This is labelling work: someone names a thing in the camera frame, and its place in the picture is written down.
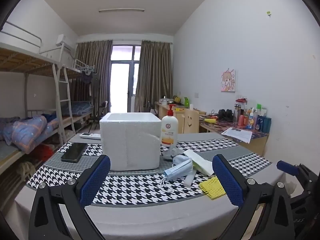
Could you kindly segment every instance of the smartphone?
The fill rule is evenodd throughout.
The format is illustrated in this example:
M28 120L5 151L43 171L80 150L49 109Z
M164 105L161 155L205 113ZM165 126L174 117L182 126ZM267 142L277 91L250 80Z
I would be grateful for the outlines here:
M65 154L62 155L61 161L68 163L77 163L86 148L86 143L73 143L65 152Z

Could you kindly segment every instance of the green bottle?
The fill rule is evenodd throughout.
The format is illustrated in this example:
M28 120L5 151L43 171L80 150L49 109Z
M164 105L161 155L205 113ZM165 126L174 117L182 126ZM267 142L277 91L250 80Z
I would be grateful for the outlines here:
M184 106L189 107L189 99L188 98L184 98Z

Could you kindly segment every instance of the blanket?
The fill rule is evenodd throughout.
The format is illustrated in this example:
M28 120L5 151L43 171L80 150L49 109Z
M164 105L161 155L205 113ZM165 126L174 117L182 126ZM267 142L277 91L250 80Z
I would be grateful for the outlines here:
M22 152L28 154L36 146L47 139L53 130L58 127L58 119L47 123L46 117L35 116L31 119L21 119L12 122L3 122L0 126L0 140L5 140L7 145L12 143Z
M89 101L72 101L71 102L71 112L74 116L81 116L86 113L91 112L93 105ZM69 105L65 104L61 107L61 112L63 116L69 116Z

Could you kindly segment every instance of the curtain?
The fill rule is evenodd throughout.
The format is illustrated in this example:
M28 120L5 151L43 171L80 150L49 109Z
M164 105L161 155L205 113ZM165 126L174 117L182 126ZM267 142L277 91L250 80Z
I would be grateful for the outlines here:
M94 66L95 73L100 80L100 89L92 94L94 113L105 101L108 101L110 111L110 78L111 78L111 48L112 41L92 41L79 43L76 49L75 58L89 66ZM90 101L90 87L81 81L81 78L71 81L71 100Z
M172 98L170 44L142 41L134 111L148 111L148 101L154 105L164 95Z

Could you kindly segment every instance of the white foam cooler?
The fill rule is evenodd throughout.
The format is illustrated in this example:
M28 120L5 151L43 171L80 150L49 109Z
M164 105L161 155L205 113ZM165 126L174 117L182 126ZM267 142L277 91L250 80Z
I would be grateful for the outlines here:
M100 120L100 132L112 171L159 167L161 120L152 113L108 113Z

